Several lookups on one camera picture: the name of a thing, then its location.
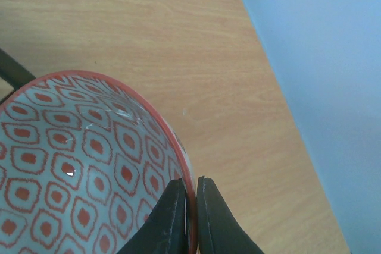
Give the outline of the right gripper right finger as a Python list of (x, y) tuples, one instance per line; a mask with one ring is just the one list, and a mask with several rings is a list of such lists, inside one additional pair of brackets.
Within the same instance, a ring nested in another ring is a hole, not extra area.
[(201, 253), (263, 253), (235, 220), (211, 178), (198, 179), (196, 198)]

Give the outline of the black wire dish rack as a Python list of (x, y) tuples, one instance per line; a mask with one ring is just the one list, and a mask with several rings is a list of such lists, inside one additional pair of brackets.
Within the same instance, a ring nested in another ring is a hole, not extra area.
[(1, 98), (1, 103), (3, 103), (20, 88), (35, 80), (36, 77), (1, 49), (1, 79), (13, 88), (12, 92)]

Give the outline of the red patterned white bowl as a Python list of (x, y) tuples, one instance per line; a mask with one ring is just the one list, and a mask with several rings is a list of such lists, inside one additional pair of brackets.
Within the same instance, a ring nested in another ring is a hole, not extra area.
[(189, 157), (141, 95), (70, 70), (32, 80), (1, 104), (2, 253), (117, 253), (176, 179), (195, 253)]

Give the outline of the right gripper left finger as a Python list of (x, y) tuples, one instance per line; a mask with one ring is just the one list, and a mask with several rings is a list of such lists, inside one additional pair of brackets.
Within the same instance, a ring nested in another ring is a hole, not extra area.
[(186, 191), (171, 180), (143, 226), (118, 251), (121, 254), (186, 253)]

